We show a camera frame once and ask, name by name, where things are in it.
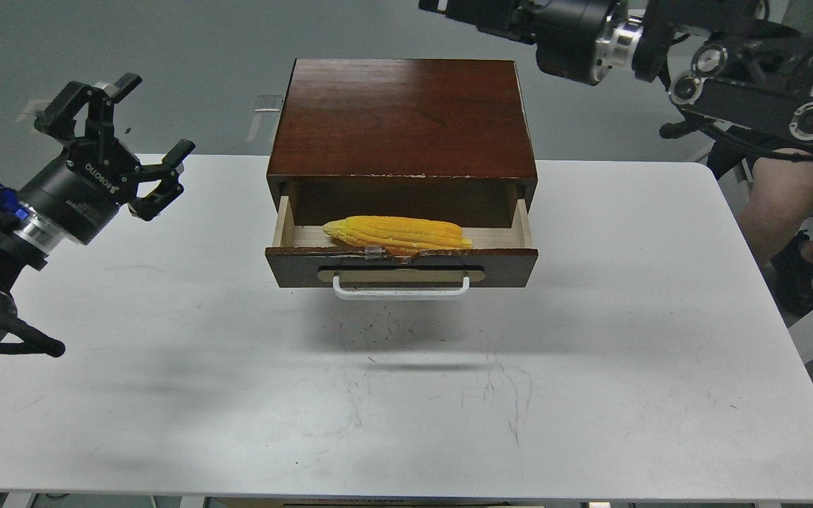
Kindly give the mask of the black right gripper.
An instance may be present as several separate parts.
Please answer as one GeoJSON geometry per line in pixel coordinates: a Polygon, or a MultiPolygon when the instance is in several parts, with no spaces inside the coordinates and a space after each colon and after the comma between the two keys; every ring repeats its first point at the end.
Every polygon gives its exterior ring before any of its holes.
{"type": "Polygon", "coordinates": [[[613,31],[626,19],[624,1],[443,1],[442,15],[536,48],[546,74],[597,85],[610,65],[613,31]]]}

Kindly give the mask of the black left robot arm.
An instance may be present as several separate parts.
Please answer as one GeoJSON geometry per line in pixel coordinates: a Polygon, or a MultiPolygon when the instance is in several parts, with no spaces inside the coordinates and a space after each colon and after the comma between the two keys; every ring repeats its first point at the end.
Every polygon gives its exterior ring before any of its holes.
{"type": "Polygon", "coordinates": [[[12,288],[26,267],[43,269],[63,240],[89,244],[123,206],[152,221],[183,193],[179,177],[193,142],[180,140],[160,163],[143,164],[116,137],[115,106],[141,81],[128,72],[115,83],[68,83],[35,119],[61,153],[18,190],[0,183],[1,355],[58,358],[66,350],[18,315],[12,288]]]}

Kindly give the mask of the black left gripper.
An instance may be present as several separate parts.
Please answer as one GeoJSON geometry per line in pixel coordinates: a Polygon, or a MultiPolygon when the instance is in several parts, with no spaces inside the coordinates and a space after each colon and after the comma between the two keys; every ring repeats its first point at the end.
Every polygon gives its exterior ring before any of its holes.
{"type": "Polygon", "coordinates": [[[133,72],[104,85],[71,81],[45,109],[35,112],[33,128],[64,150],[19,190],[18,197],[82,245],[90,244],[125,203],[133,216],[152,221],[184,191],[179,177],[194,142],[181,139],[159,164],[142,165],[115,136],[115,106],[142,82],[133,72]],[[126,173],[127,187],[121,182],[126,173]],[[148,182],[157,186],[135,196],[136,184],[148,182]]]}

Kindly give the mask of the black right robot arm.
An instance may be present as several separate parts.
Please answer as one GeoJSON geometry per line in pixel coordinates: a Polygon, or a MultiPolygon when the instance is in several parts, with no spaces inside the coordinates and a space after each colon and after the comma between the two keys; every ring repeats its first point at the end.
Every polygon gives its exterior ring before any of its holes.
{"type": "Polygon", "coordinates": [[[660,80],[683,119],[662,138],[700,131],[753,157],[773,157],[719,128],[771,136],[813,160],[813,37],[768,19],[764,1],[421,1],[439,13],[535,46],[540,71],[597,85],[611,68],[660,80]]]}

